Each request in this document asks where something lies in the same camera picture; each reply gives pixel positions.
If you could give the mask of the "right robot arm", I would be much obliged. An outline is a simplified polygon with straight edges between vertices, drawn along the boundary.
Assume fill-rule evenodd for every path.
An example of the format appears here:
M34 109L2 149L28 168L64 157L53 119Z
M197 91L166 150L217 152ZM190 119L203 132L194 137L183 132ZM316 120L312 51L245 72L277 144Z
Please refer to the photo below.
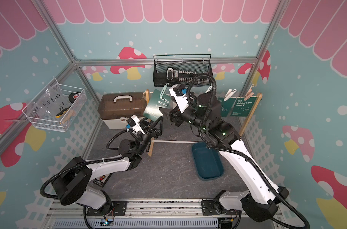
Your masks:
M262 171L239 133L222 119L222 105L216 97L216 88L214 77L207 73L196 75L187 86L173 85L169 92L176 107L168 113L170 122L177 127L183 122L196 127L201 140L232 165L248 188L243 193L221 191L214 198L216 210L220 214L225 210L239 210L256 222L270 219L293 229L293 225L274 218L277 205L282 203L303 222L303 229L309 229L308 220L287 202L287 188L275 184Z

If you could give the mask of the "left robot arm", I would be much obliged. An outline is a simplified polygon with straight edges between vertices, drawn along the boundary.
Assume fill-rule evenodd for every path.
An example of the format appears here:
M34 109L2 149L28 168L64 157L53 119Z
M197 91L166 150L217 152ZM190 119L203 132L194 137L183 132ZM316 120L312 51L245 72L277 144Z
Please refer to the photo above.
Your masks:
M45 181L40 195L58 199L64 206L77 203L84 207L98 209L110 204L109 196L102 190L88 185L103 175L133 170L140 164L141 155L149 151L152 139L163 132L163 118L148 121L135 115L128 119L126 128L112 137L106 145L107 150L118 151L118 155L97 160L73 158L59 173Z

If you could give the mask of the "mint green clothespin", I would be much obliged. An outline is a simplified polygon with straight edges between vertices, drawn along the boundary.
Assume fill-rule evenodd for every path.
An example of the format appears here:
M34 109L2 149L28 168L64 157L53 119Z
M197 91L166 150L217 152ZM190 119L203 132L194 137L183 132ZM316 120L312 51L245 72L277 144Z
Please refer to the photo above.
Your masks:
M165 91L166 91L166 89L167 89L168 86L169 86L169 83L166 83L166 84L163 86L163 88L162 88L162 90L161 90L161 93L160 93L160 97L161 97L161 98L164 97Z

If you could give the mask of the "wooden postcard rack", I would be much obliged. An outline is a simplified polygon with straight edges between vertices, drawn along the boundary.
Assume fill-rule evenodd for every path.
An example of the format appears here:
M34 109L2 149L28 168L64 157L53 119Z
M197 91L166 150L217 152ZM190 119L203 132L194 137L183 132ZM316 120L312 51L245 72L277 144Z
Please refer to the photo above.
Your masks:
M147 105L151 97L150 94L152 93L148 90L144 92ZM240 131L236 131L231 124L222 119L221 103L218 101L218 98L214 98L212 106L209 109L207 108L210 99L212 98L211 91L201 94L198 97L191 95L193 103L189 105L189 107L196 111L196 126L194 127L197 127L198 131L202 133L199 136L203 137L206 142L209 142L210 145L216 148L229 148L232 143L241 139L241 136L243 135L248 122L252 118L259 101L262 99L262 94L259 93L256 97L257 99L252 107L252 110L250 111L249 115L245 117L246 120L244 125ZM163 117L166 117L169 120L169 112L172 109L160 107L159 110L163 114Z

